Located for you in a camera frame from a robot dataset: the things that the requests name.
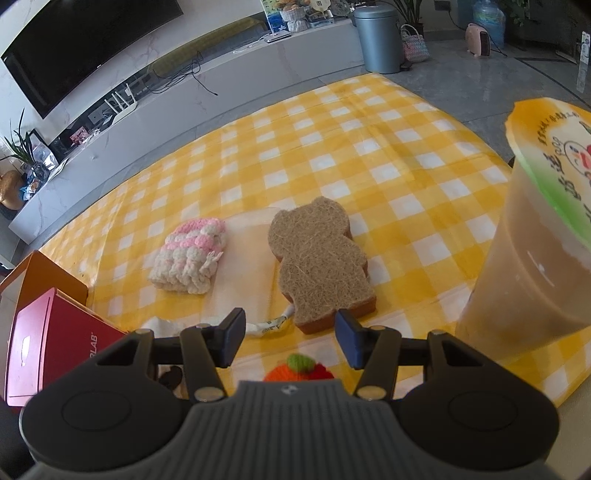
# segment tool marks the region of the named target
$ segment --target small basket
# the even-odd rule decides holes
[[[281,10],[280,14],[284,22],[295,22],[306,16],[306,9],[304,7],[298,7],[287,11]]]
[[[412,28],[416,35],[411,35],[405,30],[405,28]],[[431,56],[429,55],[429,50],[427,49],[425,39],[412,25],[404,24],[402,27],[400,27],[400,33],[402,35],[404,56],[408,61],[411,61],[412,63],[419,63],[420,61],[427,60]]]
[[[308,22],[304,19],[287,22],[287,30],[292,33],[303,32],[308,30]]]

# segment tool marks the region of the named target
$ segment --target black wire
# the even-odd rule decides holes
[[[199,80],[195,75],[196,73],[199,73],[201,71],[201,62],[203,61],[203,56],[201,55],[201,52],[198,51],[197,54],[191,59],[191,63],[189,65],[185,65],[184,67],[179,68],[176,72],[168,75],[168,76],[164,76],[161,77],[160,75],[158,75],[156,72],[154,72],[154,75],[156,75],[156,77],[160,80],[166,80],[166,83],[155,88],[155,89],[151,89],[148,87],[148,90],[151,93],[154,93],[156,95],[159,95],[160,93],[164,93],[167,90],[169,90],[170,88],[174,87],[175,85],[178,85],[179,83],[181,83],[185,78],[187,78],[188,76],[192,76],[195,81],[201,85],[203,88],[205,88],[209,93],[211,93],[212,95],[217,96],[217,93],[212,92],[209,88],[207,88],[203,82],[201,82],[201,80]]]
[[[452,12],[451,12],[451,10],[448,10],[448,11],[447,11],[447,14],[449,15],[449,20],[451,20],[451,21],[452,21],[452,23],[454,24],[454,26],[455,26],[456,28],[459,28],[460,30],[463,30],[464,32],[466,31],[466,29],[465,29],[465,28],[462,28],[462,27],[460,27],[460,26],[459,26],[457,23],[455,23],[455,22],[453,21],[453,17],[452,17]]]
[[[449,11],[449,10],[448,10],[448,11],[447,11],[447,14],[449,15],[449,20],[451,20],[451,21],[452,21],[452,23],[454,24],[454,26],[455,26],[456,28],[459,28],[460,30],[463,30],[464,32],[466,31],[466,29],[465,29],[465,28],[462,28],[462,27],[460,27],[460,26],[459,26],[457,23],[455,23],[455,22],[453,21],[453,17],[452,17],[452,12],[451,12],[451,11]],[[499,48],[499,46],[498,46],[498,45],[496,44],[496,42],[495,42],[495,41],[492,39],[492,37],[491,37],[491,34],[490,34],[490,33],[488,33],[488,37],[491,39],[491,42],[493,42],[494,46],[496,47],[496,50],[495,50],[494,48],[492,48],[491,50],[492,50],[492,51],[495,51],[495,52],[497,52],[497,53],[500,53],[500,54],[501,54],[501,55],[503,55],[505,58],[508,58],[508,57],[509,57],[509,55],[507,55],[505,52],[501,51],[501,49]]]

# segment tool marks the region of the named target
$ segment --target cup lid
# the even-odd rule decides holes
[[[525,100],[505,126],[516,161],[591,250],[591,113],[551,98]]]

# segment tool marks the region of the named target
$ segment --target trash can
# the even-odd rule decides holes
[[[398,73],[404,49],[398,28],[398,11],[388,4],[359,7],[353,12],[361,51],[368,72]]]

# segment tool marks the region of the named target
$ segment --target pink and white crochet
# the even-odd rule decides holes
[[[156,288],[205,293],[226,246],[226,224],[198,218],[178,226],[158,252],[148,279]]]

